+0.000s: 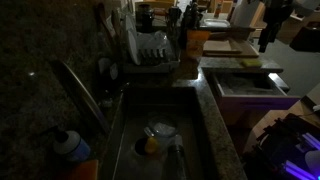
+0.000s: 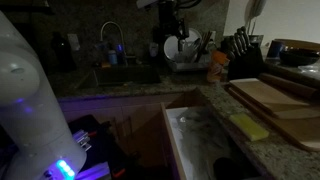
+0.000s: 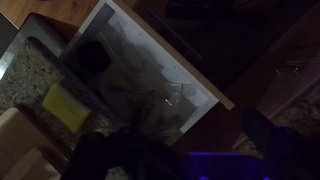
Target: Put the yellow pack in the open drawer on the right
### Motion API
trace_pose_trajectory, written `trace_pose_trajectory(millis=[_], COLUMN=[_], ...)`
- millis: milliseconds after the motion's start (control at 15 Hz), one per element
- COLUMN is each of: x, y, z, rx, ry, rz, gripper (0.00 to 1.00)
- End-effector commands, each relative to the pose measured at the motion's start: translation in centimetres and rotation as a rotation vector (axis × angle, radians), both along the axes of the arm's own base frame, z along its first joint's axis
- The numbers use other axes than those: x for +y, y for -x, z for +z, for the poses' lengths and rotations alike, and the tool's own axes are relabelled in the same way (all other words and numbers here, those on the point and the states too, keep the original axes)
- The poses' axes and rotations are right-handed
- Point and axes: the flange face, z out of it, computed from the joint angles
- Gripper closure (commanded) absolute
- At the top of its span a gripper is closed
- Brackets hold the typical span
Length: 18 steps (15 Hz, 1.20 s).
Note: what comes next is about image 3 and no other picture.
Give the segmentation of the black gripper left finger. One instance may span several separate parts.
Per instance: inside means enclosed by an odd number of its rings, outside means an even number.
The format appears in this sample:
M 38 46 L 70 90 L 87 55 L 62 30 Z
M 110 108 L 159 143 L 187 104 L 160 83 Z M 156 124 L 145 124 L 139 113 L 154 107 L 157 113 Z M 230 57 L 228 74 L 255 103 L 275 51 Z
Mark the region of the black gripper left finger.
M 108 170 L 122 167 L 138 178 L 137 154 L 120 133 L 86 133 L 79 139 L 61 180 L 104 180 Z

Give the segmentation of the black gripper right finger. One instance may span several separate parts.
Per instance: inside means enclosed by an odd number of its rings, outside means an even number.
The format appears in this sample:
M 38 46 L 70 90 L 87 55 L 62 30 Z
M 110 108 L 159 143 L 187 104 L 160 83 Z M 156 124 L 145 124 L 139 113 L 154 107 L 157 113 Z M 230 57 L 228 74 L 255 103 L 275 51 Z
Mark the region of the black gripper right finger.
M 242 117 L 242 130 L 263 155 L 261 176 L 269 180 L 320 180 L 320 141 L 277 126 L 254 108 Z

